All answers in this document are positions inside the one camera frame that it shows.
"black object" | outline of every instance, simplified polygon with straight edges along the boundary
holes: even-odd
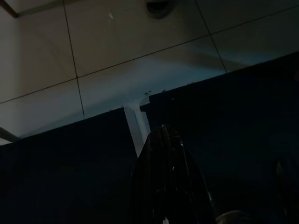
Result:
[[[280,199],[289,224],[299,220],[299,166],[292,155],[280,158],[275,167]]]
[[[0,146],[0,221],[123,224],[136,161],[123,108]]]
[[[152,131],[132,173],[130,224],[213,224],[197,164],[168,126]]]
[[[218,214],[283,219],[273,162],[299,158],[299,53],[150,96],[150,128],[168,124],[200,164]]]
[[[162,19],[173,11],[176,0],[146,0],[146,9],[152,18]]]
[[[11,134],[10,132],[8,132],[7,130],[5,130],[2,127],[0,127],[0,138],[5,139],[10,142],[15,142],[15,141],[20,140],[17,136]]]

